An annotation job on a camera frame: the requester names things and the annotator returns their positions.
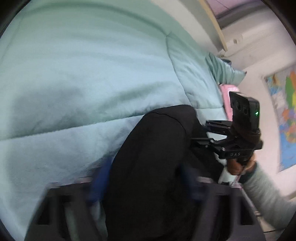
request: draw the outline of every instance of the bedding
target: bedding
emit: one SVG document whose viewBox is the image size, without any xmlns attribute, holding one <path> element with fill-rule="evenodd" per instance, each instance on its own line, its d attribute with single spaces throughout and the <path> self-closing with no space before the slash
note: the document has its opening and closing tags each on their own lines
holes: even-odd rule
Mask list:
<svg viewBox="0 0 296 241">
<path fill-rule="evenodd" d="M 244 76 L 150 1 L 32 0 L 0 39 L 0 219 L 23 240 L 50 183 L 87 175 L 153 109 L 226 120 L 217 84 Z"/>
</svg>

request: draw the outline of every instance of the floor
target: floor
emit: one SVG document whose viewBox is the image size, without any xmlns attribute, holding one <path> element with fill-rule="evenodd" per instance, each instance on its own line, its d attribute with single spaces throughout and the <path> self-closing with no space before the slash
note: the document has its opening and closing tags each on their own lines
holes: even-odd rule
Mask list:
<svg viewBox="0 0 296 241">
<path fill-rule="evenodd" d="M 253 0 L 207 0 L 215 16 Z"/>
</svg>

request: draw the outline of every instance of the pink pillow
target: pink pillow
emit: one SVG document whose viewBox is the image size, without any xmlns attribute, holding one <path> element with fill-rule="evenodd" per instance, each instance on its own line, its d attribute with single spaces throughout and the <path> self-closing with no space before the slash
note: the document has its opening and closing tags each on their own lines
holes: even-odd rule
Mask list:
<svg viewBox="0 0 296 241">
<path fill-rule="evenodd" d="M 230 107 L 230 97 L 229 97 L 229 92 L 234 91 L 234 92 L 239 92 L 239 88 L 235 85 L 224 85 L 221 84 L 219 85 L 221 93 L 222 93 L 222 98 L 224 102 L 224 109 L 225 113 L 227 115 L 227 119 L 229 121 L 232 121 L 232 108 Z"/>
</svg>

